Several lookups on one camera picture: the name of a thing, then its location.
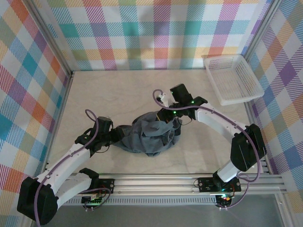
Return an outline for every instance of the white tabletop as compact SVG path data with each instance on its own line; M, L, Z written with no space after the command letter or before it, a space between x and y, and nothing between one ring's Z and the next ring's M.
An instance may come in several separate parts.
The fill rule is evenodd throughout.
M61 124L50 154L50 164L62 157L75 139L93 122L85 115L90 109L107 116L114 126L131 124L150 111L160 108L152 98L154 89L169 89L184 83L193 97L201 96L219 111L249 124L244 104L221 106L205 70L138 70L76 72ZM189 122L182 117L183 123ZM180 141L157 157L133 154L111 146L104 154L95 154L78 169L98 173L213 173L230 157L231 145L223 136L200 122L182 126Z

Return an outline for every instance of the checkered fabric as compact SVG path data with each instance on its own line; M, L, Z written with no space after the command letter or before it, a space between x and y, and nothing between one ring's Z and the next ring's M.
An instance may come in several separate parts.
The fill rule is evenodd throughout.
M303 0L284 0L250 65L265 91L253 102L275 174L303 221Z
M14 227L21 182L41 170L68 76L22 1L0 5L0 227Z
M35 2L74 70L142 70L245 52L271 0Z

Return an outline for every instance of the gray cloth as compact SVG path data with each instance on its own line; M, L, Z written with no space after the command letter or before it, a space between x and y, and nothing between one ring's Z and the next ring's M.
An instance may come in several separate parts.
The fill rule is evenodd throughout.
M180 138L181 120L169 123L157 121L157 112L149 112L136 118L132 125L121 125L124 138L114 145L132 153L145 153L149 157L159 155L174 146Z

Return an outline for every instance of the white plastic basket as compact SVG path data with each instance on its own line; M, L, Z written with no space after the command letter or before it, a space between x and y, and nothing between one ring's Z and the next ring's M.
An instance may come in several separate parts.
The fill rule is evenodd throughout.
M207 58L204 64L221 105L248 102L264 95L258 79L241 55Z

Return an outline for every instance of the plaid backdrop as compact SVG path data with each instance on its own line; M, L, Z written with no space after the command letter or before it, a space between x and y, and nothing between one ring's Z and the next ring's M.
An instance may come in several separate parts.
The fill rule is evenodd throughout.
M74 70L192 69L245 53L271 0L35 0Z
M0 28L0 227L14 227L21 182L41 170L68 76L21 0L0 0Z
M284 0L250 65L265 91L253 102L275 174L303 222L303 0Z

